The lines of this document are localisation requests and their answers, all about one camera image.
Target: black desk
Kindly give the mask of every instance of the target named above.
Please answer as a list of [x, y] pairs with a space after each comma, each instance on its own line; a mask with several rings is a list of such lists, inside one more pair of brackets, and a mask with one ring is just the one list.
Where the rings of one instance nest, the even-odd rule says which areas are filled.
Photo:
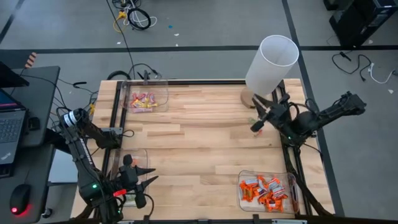
[[[59, 67], [31, 68], [24, 75], [41, 77], [57, 83]], [[37, 78], [24, 77], [30, 82], [29, 87], [16, 88], [12, 96], [27, 107], [33, 116], [40, 119], [40, 125], [47, 129], [47, 122], [55, 93], [53, 84]], [[1, 223], [35, 223], [45, 208], [48, 192], [48, 179], [55, 154], [53, 144], [42, 144], [38, 141], [42, 132], [32, 131], [24, 136], [22, 145], [39, 145], [37, 147], [21, 147], [17, 151], [14, 162], [14, 175], [0, 179], [0, 217]], [[14, 188], [25, 180], [31, 185], [29, 206], [26, 212], [19, 216], [11, 214], [9, 199]]]

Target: wooden tabletop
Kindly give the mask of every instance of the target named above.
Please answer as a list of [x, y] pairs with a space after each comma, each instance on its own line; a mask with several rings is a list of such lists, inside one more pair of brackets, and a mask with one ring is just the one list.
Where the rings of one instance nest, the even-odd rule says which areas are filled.
[[[95, 125], [109, 126], [117, 81], [102, 81], [93, 118]], [[291, 101], [304, 103], [299, 79], [286, 79]], [[255, 110], [245, 108], [240, 100], [244, 85], [169, 86], [169, 109], [163, 113], [127, 113], [124, 129], [135, 136], [123, 138], [122, 155], [133, 149], [145, 149], [152, 175], [159, 178], [147, 193], [155, 200], [152, 220], [292, 218], [290, 214], [244, 212], [236, 196], [238, 174], [242, 170], [286, 172], [279, 133], [270, 124], [254, 137], [249, 118]], [[116, 124], [119, 124], [118, 110]], [[307, 144], [317, 147], [315, 139]], [[97, 147], [89, 142], [90, 151]], [[334, 212], [323, 164], [319, 153], [301, 148], [301, 160], [308, 188], [318, 201]], [[93, 160], [101, 168], [104, 151]], [[83, 211], [85, 203], [76, 192], [72, 217]], [[150, 211], [125, 207], [125, 220], [142, 220]], [[302, 200], [300, 212], [305, 213]]]

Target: white cylinder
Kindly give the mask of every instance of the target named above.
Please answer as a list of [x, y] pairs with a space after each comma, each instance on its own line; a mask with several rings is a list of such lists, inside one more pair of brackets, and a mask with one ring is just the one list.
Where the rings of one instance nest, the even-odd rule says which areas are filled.
[[272, 93], [299, 58], [299, 48], [287, 37], [271, 35], [262, 40], [246, 74], [246, 85], [253, 93]]

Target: computer mouse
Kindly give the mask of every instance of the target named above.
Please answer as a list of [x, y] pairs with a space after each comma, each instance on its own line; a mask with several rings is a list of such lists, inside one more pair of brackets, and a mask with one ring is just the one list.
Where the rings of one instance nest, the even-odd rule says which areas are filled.
[[14, 215], [19, 215], [25, 211], [30, 197], [30, 185], [18, 185], [11, 193], [10, 211]]

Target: gray floor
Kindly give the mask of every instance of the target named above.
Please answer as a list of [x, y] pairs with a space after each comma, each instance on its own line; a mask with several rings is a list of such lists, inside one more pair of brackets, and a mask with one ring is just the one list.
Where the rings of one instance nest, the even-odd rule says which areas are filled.
[[[126, 29], [130, 47], [259, 45], [267, 35], [290, 37], [281, 0], [142, 1], [142, 8], [159, 21], [145, 32]], [[301, 46], [326, 46], [330, 37], [329, 44], [338, 45], [328, 23], [331, 13], [325, 10], [322, 0], [288, 3]], [[11, 0], [0, 2], [0, 26], [15, 5]], [[104, 1], [29, 0], [22, 5], [0, 49], [123, 48], [123, 38], [113, 31], [112, 22]], [[369, 38], [372, 45], [397, 45], [397, 24], [395, 14]], [[398, 77], [379, 85], [364, 72], [368, 80], [362, 82], [358, 73], [347, 75], [332, 64], [331, 56], [336, 53], [302, 52], [320, 108], [330, 106], [346, 91], [357, 93], [368, 104], [365, 114], [341, 118], [325, 128], [345, 215], [398, 220], [398, 193], [394, 190], [398, 185], [394, 170], [398, 156], [398, 139], [394, 136], [398, 127]], [[254, 54], [253, 50], [224, 50], [134, 52], [132, 56], [134, 63], [148, 63], [167, 78], [243, 78]], [[380, 80], [398, 68], [398, 50], [353, 52], [350, 57], [354, 62], [357, 54], [367, 55], [376, 64], [374, 76]], [[346, 60], [337, 62], [348, 70], [355, 67]], [[34, 66], [48, 65], [60, 66], [63, 80], [87, 81], [87, 88], [96, 90], [111, 72], [128, 71], [130, 62], [126, 53], [39, 54]], [[298, 65], [288, 77], [302, 77]], [[58, 86], [67, 106], [86, 105], [87, 93], [63, 83]], [[53, 222], [68, 218], [74, 193], [75, 186], [50, 192], [49, 204], [59, 211]]]

